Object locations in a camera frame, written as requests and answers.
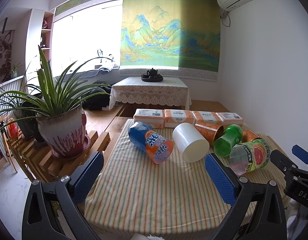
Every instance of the wooden plant stand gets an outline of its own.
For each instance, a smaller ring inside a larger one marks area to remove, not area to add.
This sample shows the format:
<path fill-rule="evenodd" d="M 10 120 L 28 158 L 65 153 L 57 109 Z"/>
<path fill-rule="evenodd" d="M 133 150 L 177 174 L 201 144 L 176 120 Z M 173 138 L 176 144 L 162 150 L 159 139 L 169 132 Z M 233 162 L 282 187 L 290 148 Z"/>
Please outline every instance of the wooden plant stand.
<path fill-rule="evenodd" d="M 84 154 L 74 160 L 55 158 L 51 153 L 50 146 L 34 149 L 34 139 L 25 140 L 19 136 L 16 141 L 7 139 L 6 142 L 16 161 L 30 181 L 36 178 L 42 182 L 53 182 L 59 180 L 64 175 L 71 175 L 95 151 L 104 151 L 104 159 L 107 160 L 107 155 L 110 155 L 118 139 L 118 133 L 111 133 L 110 136 L 109 132 L 102 132 L 98 136 L 94 130 L 89 132 L 88 136 L 91 139 L 89 148 Z"/>

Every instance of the teapot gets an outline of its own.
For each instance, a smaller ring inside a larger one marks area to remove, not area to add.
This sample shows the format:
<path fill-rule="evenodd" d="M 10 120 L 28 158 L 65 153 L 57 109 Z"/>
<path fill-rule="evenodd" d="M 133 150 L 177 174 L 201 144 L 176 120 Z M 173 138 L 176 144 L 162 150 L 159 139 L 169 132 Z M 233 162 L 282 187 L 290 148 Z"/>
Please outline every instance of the teapot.
<path fill-rule="evenodd" d="M 157 75 L 157 70 L 152 68 L 152 69 L 148 70 L 146 73 L 147 73 L 148 76 L 153 76 L 154 77 L 154 76 Z"/>

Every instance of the grapefruit juice can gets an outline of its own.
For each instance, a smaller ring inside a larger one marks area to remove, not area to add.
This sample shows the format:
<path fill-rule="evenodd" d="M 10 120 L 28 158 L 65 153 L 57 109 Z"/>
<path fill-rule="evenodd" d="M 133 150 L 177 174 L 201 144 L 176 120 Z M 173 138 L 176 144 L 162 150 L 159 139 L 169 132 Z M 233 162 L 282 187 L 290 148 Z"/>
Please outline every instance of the grapefruit juice can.
<path fill-rule="evenodd" d="M 235 145 L 230 153 L 230 167 L 236 175 L 263 168 L 268 163 L 270 149 L 263 139 Z"/>

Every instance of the wall hanging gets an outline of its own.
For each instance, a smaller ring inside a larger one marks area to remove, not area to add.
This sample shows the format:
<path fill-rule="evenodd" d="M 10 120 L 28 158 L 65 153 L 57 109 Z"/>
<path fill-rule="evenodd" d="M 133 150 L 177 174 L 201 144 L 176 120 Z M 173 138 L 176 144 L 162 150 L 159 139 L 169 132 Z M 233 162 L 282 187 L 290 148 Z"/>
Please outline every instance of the wall hanging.
<path fill-rule="evenodd" d="M 217 0 L 123 0 L 120 73 L 217 80 L 220 37 Z"/>
<path fill-rule="evenodd" d="M 11 79 L 11 48 L 14 31 L 0 32 L 0 83 Z"/>

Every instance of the white plastic cup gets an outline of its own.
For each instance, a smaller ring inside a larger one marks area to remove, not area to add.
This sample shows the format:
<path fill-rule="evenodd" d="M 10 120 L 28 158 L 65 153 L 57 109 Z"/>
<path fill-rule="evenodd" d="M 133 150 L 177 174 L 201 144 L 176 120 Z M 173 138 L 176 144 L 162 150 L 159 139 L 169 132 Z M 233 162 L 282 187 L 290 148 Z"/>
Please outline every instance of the white plastic cup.
<path fill-rule="evenodd" d="M 208 154 L 209 142 L 190 123 L 181 123 L 173 131 L 173 140 L 187 163 L 201 160 Z"/>
<path fill-rule="evenodd" d="M 131 240 L 149 240 L 146 236 L 140 234 L 134 234 Z"/>

